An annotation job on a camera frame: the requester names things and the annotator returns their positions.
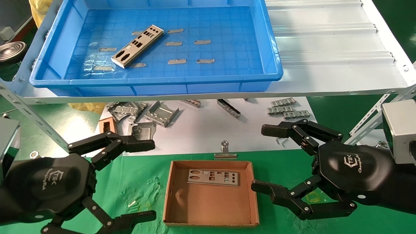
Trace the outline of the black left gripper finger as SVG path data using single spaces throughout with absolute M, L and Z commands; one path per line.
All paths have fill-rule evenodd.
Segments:
M 91 165 L 96 171 L 104 169 L 123 152 L 145 152 L 155 149 L 155 142 L 138 140 L 134 136 L 120 136 L 114 132 L 100 133 L 86 139 L 67 145 L 69 153 L 84 155 L 101 150 L 91 159 Z
M 151 222 L 156 219 L 156 212 L 153 210 L 124 214 L 114 219 L 100 207 L 91 197 L 82 200 L 82 205 L 102 223 L 102 227 L 97 234 L 131 234 L 135 226 L 139 223 Z M 78 234 L 73 230 L 62 228 L 64 218 L 55 217 L 41 229 L 42 234 Z

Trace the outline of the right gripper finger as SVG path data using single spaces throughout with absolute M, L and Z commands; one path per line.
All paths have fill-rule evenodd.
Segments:
M 268 137 L 291 138 L 311 156 L 318 153 L 319 144 L 315 139 L 325 143 L 333 140 L 341 142 L 344 136 L 341 132 L 307 119 L 296 122 L 282 121 L 278 125 L 264 124 L 261 134 Z
M 347 217 L 357 209 L 358 206 L 352 200 L 340 194 L 332 197 L 333 202 L 308 204 L 303 201 L 303 197 L 323 185 L 321 176 L 313 175 L 292 189 L 254 180 L 251 190 L 268 195 L 274 205 L 286 207 L 300 220 Z

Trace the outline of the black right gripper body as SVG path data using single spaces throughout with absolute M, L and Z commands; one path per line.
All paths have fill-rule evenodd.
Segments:
M 415 165 L 395 163 L 388 149 L 333 140 L 318 147 L 316 162 L 328 196 L 415 214 Z

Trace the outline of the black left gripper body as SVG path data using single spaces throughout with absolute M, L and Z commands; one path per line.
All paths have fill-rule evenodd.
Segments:
M 1 225 L 73 219 L 96 183 L 94 168 L 77 154 L 13 162 L 1 184 Z

